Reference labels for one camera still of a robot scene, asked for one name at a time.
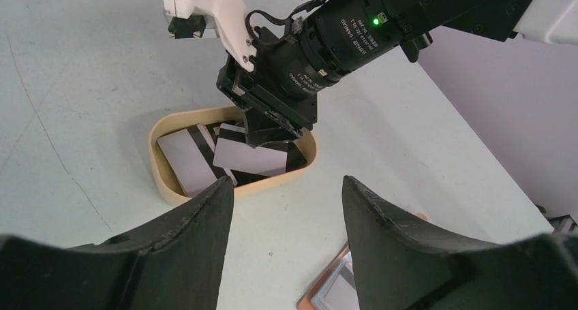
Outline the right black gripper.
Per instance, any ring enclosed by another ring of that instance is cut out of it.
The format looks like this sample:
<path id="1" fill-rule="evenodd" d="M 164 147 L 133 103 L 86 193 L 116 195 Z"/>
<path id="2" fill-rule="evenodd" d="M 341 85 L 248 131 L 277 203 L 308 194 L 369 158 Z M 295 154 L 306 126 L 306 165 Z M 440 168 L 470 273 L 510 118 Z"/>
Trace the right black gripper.
<path id="1" fill-rule="evenodd" d="M 317 121 L 317 95 L 386 52 L 400 47 L 416 62 L 431 36 L 391 16 L 381 0 L 312 0 L 286 18 L 258 10 L 282 27 L 276 36 L 248 26 L 256 55 L 248 72 L 233 58 L 217 87 L 244 113 L 245 139 L 252 147 L 295 141 Z"/>

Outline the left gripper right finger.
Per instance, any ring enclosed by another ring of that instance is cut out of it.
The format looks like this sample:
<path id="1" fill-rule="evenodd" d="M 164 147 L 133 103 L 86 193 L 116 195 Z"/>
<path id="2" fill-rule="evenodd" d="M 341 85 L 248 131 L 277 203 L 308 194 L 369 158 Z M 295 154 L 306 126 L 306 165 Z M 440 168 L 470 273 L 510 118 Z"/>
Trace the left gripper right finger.
<path id="1" fill-rule="evenodd" d="M 342 205 L 362 309 L 576 309 L 577 235 L 505 245 L 436 226 L 345 176 Z"/>

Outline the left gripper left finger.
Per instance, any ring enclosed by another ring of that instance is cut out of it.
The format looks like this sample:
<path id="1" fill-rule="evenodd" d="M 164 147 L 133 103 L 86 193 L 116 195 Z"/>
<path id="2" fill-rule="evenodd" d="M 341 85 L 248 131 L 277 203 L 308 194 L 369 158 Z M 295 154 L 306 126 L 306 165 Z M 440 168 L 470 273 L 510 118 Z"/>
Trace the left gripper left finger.
<path id="1" fill-rule="evenodd" d="M 101 244 L 1 236 L 2 309 L 215 309 L 234 206 L 220 178 Z"/>

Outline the white striped card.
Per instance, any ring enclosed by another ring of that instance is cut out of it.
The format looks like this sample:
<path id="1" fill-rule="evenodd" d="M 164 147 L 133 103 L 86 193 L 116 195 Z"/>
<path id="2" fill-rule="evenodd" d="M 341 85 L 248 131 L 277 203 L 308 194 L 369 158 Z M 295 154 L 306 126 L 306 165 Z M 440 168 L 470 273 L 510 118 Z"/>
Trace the white striped card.
<path id="1" fill-rule="evenodd" d="M 216 166 L 215 141 L 207 127 L 197 124 L 157 139 L 177 181 L 187 197 L 194 197 L 221 177 L 238 180 L 228 168 Z"/>
<path id="2" fill-rule="evenodd" d="M 293 142 L 272 142 L 252 147 L 246 143 L 244 127 L 222 123 L 215 143 L 213 164 L 237 172 L 271 177 L 300 169 L 307 160 Z"/>

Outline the brown leather card holder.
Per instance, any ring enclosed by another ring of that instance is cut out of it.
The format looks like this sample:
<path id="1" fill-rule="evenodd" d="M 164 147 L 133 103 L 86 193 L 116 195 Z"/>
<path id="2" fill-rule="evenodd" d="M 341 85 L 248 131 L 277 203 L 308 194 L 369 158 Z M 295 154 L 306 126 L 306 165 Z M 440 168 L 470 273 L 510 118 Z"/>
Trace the brown leather card holder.
<path id="1" fill-rule="evenodd" d="M 358 296 L 348 245 L 297 303 L 297 309 L 359 309 Z"/>

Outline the beige oval card tray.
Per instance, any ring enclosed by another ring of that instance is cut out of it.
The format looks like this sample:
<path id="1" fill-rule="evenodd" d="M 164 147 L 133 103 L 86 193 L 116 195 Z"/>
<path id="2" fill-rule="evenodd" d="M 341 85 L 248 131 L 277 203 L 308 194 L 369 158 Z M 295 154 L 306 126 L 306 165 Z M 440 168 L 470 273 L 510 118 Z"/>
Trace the beige oval card tray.
<path id="1" fill-rule="evenodd" d="M 168 114 L 161 118 L 149 133 L 148 150 L 151 171 L 160 196 L 169 204 L 179 206 L 189 198 L 183 194 L 181 186 L 167 162 L 162 150 L 157 145 L 157 139 L 174 131 L 189 127 L 195 124 L 213 124 L 228 120 L 242 118 L 242 112 L 234 107 L 205 108 L 201 110 L 189 110 Z M 307 131 L 303 137 L 295 142 L 296 147 L 303 154 L 307 163 L 302 168 L 274 176 L 271 178 L 256 181 L 244 186 L 234 188 L 236 198 L 244 198 L 268 189 L 273 189 L 283 184 L 293 182 L 303 176 L 304 172 L 313 166 L 317 156 L 317 144 L 314 135 Z"/>

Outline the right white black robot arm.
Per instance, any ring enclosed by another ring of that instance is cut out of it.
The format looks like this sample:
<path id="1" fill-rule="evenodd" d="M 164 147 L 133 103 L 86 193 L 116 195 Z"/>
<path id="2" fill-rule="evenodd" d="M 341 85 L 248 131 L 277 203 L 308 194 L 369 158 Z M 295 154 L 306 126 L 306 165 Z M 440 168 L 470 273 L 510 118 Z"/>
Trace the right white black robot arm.
<path id="1" fill-rule="evenodd" d="M 244 15 L 254 69 L 229 57 L 216 82 L 243 111 L 250 146 L 301 138 L 317 121 L 319 91 L 395 48 L 416 62 L 437 27 L 500 42 L 577 43 L 577 0 L 304 0 L 285 19 L 264 17 L 284 34 Z"/>

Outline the white striped card in tray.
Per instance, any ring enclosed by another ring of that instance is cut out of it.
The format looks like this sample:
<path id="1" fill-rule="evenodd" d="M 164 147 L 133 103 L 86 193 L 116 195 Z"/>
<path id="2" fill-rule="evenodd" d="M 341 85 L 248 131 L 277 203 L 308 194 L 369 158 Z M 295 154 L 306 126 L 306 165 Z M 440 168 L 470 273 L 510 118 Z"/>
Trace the white striped card in tray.
<path id="1" fill-rule="evenodd" d="M 157 139 L 177 181 L 187 197 L 194 197 L 221 177 L 238 180 L 228 168 L 216 166 L 215 141 L 207 127 L 197 124 Z"/>

